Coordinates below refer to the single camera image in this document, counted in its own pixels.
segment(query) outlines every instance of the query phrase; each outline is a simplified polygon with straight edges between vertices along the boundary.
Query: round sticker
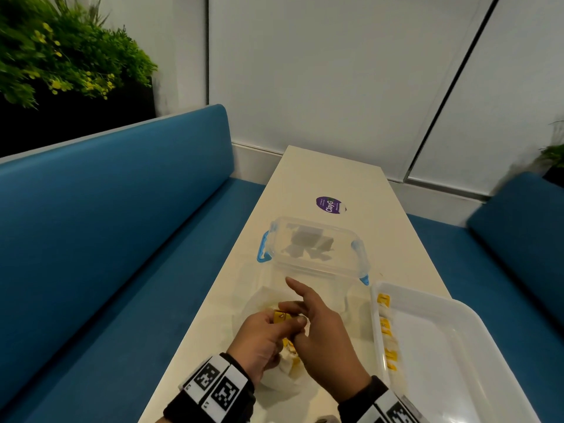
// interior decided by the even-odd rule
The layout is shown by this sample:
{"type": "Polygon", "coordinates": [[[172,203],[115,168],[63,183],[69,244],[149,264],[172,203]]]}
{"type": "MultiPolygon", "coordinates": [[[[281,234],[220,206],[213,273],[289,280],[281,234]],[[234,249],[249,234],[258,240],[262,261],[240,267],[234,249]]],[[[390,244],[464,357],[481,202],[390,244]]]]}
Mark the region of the round sticker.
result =
{"type": "Polygon", "coordinates": [[[332,197],[318,197],[316,203],[321,209],[330,214],[342,214],[347,210],[343,202],[332,197]]]}

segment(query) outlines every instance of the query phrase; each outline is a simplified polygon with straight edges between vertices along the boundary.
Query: white table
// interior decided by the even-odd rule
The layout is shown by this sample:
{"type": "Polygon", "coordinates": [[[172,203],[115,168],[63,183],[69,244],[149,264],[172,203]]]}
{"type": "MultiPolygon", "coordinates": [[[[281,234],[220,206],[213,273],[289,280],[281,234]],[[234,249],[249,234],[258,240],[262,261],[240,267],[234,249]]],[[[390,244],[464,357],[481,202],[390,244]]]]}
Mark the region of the white table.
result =
{"type": "MultiPolygon", "coordinates": [[[[157,421],[188,374],[210,354],[227,349],[233,339],[232,316],[241,312],[258,286],[258,245],[270,222],[279,216],[356,232],[372,265],[371,283],[386,280],[449,297],[379,167],[288,147],[139,422],[157,421]],[[321,196],[339,199],[347,211],[330,214],[321,210],[316,205],[321,196]]],[[[343,316],[347,330],[365,368],[377,374],[368,288],[358,282],[348,300],[349,308],[355,310],[343,316]]],[[[293,397],[260,386],[256,397],[253,422],[313,423],[319,416],[338,416],[335,401],[315,383],[293,397]]]]}

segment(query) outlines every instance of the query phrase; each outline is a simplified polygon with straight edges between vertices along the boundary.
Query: blue cushion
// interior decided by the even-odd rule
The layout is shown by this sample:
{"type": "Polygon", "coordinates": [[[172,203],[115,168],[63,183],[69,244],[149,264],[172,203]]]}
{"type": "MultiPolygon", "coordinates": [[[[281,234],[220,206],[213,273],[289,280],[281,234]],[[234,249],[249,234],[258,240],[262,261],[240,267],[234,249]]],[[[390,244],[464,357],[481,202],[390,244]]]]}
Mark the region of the blue cushion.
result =
{"type": "Polygon", "coordinates": [[[0,421],[136,423],[263,189],[229,179],[0,421]]]}
{"type": "Polygon", "coordinates": [[[0,407],[229,177],[232,154],[216,105],[0,165],[0,407]]]}
{"type": "Polygon", "coordinates": [[[564,337],[462,227],[409,215],[452,298],[484,324],[543,423],[564,415],[564,337]]]}
{"type": "Polygon", "coordinates": [[[526,172],[468,226],[564,325],[564,188],[526,172]]]}

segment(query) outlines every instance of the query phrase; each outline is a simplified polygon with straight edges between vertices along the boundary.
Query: person's left hand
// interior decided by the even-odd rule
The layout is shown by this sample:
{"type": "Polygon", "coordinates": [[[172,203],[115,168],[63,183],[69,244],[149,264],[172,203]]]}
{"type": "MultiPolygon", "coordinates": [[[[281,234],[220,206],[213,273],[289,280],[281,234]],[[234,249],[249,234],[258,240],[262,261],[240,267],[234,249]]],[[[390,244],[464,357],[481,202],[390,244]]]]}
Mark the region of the person's left hand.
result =
{"type": "Polygon", "coordinates": [[[239,362],[255,387],[261,381],[265,370],[280,363],[278,354],[283,347],[282,339],[300,333],[307,324],[304,316],[278,324],[274,324],[273,319],[273,310],[250,315],[227,349],[227,353],[239,362]]]}

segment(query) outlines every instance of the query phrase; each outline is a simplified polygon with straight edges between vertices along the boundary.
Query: green foliage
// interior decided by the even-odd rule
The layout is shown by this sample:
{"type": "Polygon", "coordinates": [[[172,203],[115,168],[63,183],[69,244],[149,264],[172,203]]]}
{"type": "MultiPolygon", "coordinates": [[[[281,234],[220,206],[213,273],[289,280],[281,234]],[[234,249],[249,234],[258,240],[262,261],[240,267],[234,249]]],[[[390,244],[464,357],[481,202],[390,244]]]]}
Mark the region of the green foliage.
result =
{"type": "Polygon", "coordinates": [[[564,167],[564,144],[550,145],[544,148],[540,157],[552,161],[554,167],[564,167]]]}
{"type": "Polygon", "coordinates": [[[66,0],[0,0],[0,92],[35,105],[34,84],[102,97],[130,77],[150,85],[157,66],[125,32],[102,28],[100,0],[88,9],[66,0]]]}

